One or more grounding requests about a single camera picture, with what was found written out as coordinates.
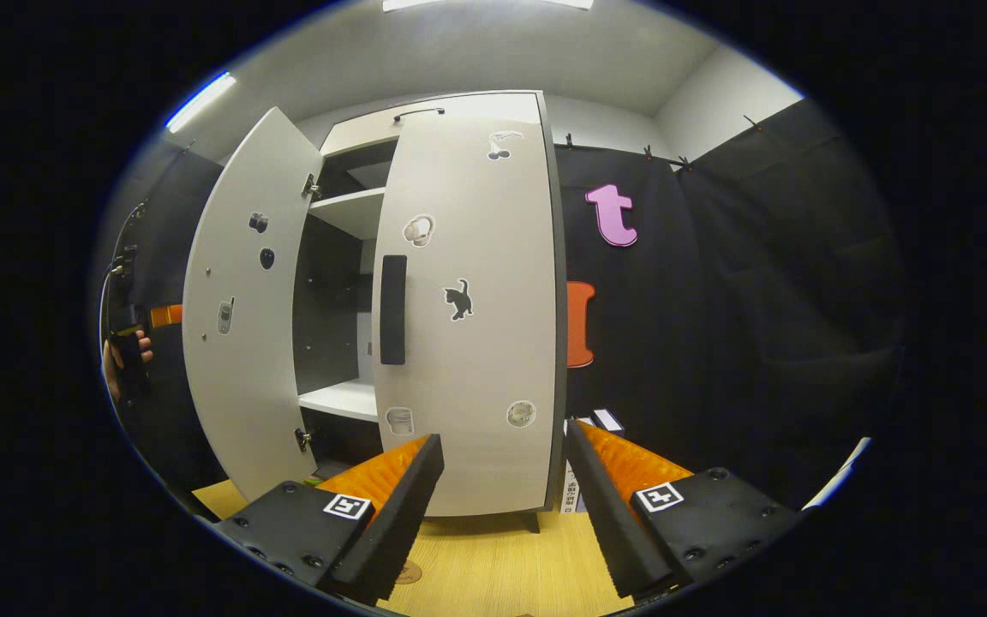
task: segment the black cat sticker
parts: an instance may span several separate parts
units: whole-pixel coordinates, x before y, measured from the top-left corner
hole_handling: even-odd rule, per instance
[[[474,315],[473,309],[470,308],[470,296],[467,293],[467,279],[459,279],[459,282],[463,284],[463,289],[452,289],[444,288],[444,302],[446,304],[455,305],[455,314],[452,315],[453,321],[462,320],[467,315]]]

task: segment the black door handle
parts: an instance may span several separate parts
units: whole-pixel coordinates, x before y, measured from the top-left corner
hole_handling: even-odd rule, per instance
[[[384,255],[380,270],[380,362],[406,363],[406,256]]]
[[[404,111],[403,113],[398,114],[398,116],[395,116],[395,122],[403,121],[403,116],[408,116],[411,113],[422,113],[423,111],[434,111],[440,114],[440,116],[444,116],[444,108],[428,108],[424,110]]]

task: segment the white shelf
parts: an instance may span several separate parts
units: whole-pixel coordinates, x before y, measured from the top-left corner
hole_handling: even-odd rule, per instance
[[[375,409],[375,386],[359,379],[302,394],[299,406],[364,422],[380,421]]]
[[[310,204],[310,214],[362,241],[375,239],[380,231],[380,208],[384,188],[368,189]]]

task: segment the door hinge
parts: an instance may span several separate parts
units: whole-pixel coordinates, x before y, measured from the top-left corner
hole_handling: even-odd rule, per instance
[[[302,196],[307,196],[310,193],[310,200],[320,198],[322,192],[318,184],[314,183],[314,173],[308,173],[307,181],[302,185]]]

